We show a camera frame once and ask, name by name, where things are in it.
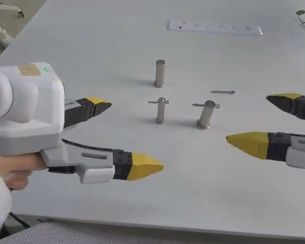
power strip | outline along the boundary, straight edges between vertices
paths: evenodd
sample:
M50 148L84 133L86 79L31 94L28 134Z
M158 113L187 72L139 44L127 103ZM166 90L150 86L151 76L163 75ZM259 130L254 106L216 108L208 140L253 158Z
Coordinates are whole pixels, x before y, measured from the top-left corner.
M174 21L168 22L168 29L180 32L209 32L235 35L261 36L262 31L258 26L212 24L199 21Z

beige sticker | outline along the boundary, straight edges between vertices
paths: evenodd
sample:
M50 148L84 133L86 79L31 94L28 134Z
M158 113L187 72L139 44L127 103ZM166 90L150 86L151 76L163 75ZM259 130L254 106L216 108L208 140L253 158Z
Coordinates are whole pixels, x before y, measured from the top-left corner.
M18 65L17 66L21 75L23 76L38 76L41 75L41 71L36 65Z

finger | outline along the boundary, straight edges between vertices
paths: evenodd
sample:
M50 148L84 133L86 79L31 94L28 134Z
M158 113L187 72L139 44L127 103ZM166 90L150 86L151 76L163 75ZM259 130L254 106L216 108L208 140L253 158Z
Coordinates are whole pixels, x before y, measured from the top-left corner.
M28 185L28 178L23 180L14 180L6 184L12 190L23 190Z
M46 169L46 165L39 154L24 154L5 157L4 162L10 169L9 171L33 171Z
M9 172L6 177L4 177L5 182L18 181L23 180L31 175L32 171L24 170L24 171L13 171Z

shoe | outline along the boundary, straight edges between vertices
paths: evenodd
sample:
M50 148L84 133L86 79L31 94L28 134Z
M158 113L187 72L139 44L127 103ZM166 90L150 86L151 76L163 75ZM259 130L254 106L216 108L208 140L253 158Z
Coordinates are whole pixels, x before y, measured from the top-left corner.
M13 40L14 39L7 33L7 31L2 26L0 26L0 43L1 43L1 45L3 45L4 48L7 48Z

metal pin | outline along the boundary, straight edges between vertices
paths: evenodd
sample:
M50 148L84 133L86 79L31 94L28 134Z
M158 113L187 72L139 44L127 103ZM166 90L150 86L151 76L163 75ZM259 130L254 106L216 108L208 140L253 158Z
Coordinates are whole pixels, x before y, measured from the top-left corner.
M148 102L158 104L156 123L163 124L165 121L165 104L169 104L165 98L159 98L157 102Z
M211 93L235 94L234 90L213 90Z
M204 104L194 103L194 104L192 104L192 106L203 107L201 116L197 120L197 127L201 130L206 130L210 127L210 119L211 119L212 113L214 112L214 109L220 108L220 105L216 104L212 100L208 100Z
M165 64L166 62L162 59L156 61L156 79L154 83L155 87L163 87L165 85Z

